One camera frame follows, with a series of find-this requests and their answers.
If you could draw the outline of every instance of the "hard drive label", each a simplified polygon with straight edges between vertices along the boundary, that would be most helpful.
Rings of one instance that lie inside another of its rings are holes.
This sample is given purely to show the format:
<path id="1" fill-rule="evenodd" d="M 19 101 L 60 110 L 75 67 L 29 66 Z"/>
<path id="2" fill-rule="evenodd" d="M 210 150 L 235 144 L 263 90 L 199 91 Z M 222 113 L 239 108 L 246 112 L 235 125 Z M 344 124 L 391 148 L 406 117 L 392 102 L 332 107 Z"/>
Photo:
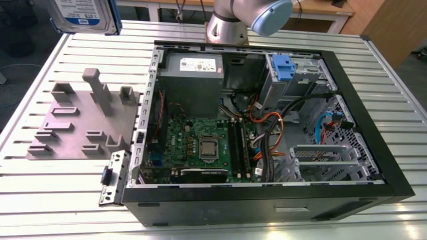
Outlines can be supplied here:
<path id="1" fill-rule="evenodd" d="M 96 25 L 100 15 L 95 0 L 55 0 L 60 14 L 68 22 L 77 25 Z"/>

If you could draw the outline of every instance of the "power supply label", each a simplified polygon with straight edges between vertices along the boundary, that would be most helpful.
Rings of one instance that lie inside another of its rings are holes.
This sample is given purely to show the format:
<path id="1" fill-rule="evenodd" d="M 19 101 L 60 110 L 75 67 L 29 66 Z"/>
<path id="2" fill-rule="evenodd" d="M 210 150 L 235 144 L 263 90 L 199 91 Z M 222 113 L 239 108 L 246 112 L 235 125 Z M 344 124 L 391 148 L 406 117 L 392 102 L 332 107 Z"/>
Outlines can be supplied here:
<path id="1" fill-rule="evenodd" d="M 182 58 L 179 70 L 184 72 L 216 72 L 215 59 Z"/>
<path id="2" fill-rule="evenodd" d="M 95 0 L 55 0 L 60 14 L 68 22 L 76 25 L 96 25 L 100 15 Z"/>

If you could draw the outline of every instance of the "aluminum slotted table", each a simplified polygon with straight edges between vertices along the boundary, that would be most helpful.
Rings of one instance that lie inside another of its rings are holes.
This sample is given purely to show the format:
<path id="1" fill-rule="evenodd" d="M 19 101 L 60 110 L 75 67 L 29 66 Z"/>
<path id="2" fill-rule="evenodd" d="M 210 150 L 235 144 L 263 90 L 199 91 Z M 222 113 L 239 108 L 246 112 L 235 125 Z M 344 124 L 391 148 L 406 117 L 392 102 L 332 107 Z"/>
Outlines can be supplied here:
<path id="1" fill-rule="evenodd" d="M 204 30 L 203 25 L 123 21 L 120 36 L 61 37 L 0 135 L 0 237 L 426 239 L 427 114 L 374 44 L 359 36 L 280 31 L 264 38 L 250 32 L 248 40 L 256 46 L 336 53 L 416 194 L 400 203 L 376 206 L 335 222 L 145 228 L 124 207 L 97 206 L 107 159 L 25 159 L 53 100 L 55 83 L 71 83 L 75 90 L 88 91 L 81 73 L 97 68 L 111 91 L 131 86 L 143 93 L 153 41 L 204 42 Z"/>

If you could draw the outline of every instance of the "connector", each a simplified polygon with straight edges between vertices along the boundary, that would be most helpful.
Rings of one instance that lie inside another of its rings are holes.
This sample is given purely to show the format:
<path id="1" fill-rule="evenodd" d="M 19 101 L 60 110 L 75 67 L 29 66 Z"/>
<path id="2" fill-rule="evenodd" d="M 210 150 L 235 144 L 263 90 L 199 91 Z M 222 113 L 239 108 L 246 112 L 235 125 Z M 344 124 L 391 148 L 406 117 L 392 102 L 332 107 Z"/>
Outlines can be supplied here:
<path id="1" fill-rule="evenodd" d="M 339 123 L 343 120 L 343 113 L 340 111 L 335 112 L 332 115 L 332 122 Z"/>
<path id="2" fill-rule="evenodd" d="M 288 82 L 294 79 L 295 64 L 288 55 L 272 55 L 272 66 L 278 73 L 279 82 Z"/>

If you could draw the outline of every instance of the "hard drive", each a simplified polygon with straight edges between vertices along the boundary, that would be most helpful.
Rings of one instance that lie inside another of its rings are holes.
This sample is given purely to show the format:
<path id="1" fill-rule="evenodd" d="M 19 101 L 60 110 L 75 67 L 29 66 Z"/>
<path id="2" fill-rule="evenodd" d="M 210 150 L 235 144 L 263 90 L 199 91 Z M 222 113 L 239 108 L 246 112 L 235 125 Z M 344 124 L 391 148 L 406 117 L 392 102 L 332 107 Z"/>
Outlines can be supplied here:
<path id="1" fill-rule="evenodd" d="M 59 33 L 119 35 L 121 20 L 115 0 L 43 0 Z"/>

